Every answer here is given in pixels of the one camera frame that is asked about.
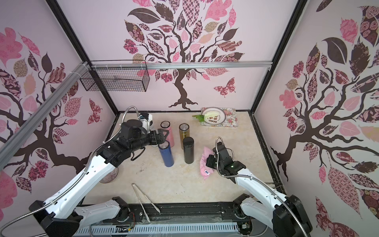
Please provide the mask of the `pink towel cloth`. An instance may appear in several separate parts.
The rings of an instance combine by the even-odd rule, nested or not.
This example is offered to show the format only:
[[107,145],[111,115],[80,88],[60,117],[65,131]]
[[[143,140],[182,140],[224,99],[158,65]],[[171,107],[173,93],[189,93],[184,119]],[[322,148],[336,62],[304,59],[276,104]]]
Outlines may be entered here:
[[209,168],[206,165],[207,159],[210,155],[213,155],[213,151],[208,147],[204,147],[199,164],[200,174],[203,176],[204,180],[209,178],[209,176],[214,173],[214,169]]

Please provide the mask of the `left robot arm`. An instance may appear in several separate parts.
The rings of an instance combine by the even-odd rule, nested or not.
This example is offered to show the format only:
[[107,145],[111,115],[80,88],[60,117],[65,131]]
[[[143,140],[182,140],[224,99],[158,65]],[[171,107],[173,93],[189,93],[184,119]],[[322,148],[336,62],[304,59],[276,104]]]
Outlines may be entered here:
[[169,131],[149,131],[138,119],[120,125],[119,131],[101,145],[86,167],[60,191],[45,201],[35,201],[29,209],[49,237],[72,237],[80,228],[103,220],[126,221],[129,205],[114,197],[107,202],[80,207],[80,201],[110,172],[134,152],[150,145],[163,144]]

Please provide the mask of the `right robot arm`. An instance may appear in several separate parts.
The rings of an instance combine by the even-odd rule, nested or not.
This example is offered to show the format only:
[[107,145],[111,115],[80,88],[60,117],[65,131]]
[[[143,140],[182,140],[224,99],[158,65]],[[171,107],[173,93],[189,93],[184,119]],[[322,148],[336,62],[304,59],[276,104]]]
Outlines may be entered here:
[[233,159],[221,137],[217,137],[213,155],[206,166],[243,187],[252,197],[237,202],[244,216],[252,217],[273,230],[277,237],[309,237],[313,230],[300,199],[287,196],[257,178],[244,164]]

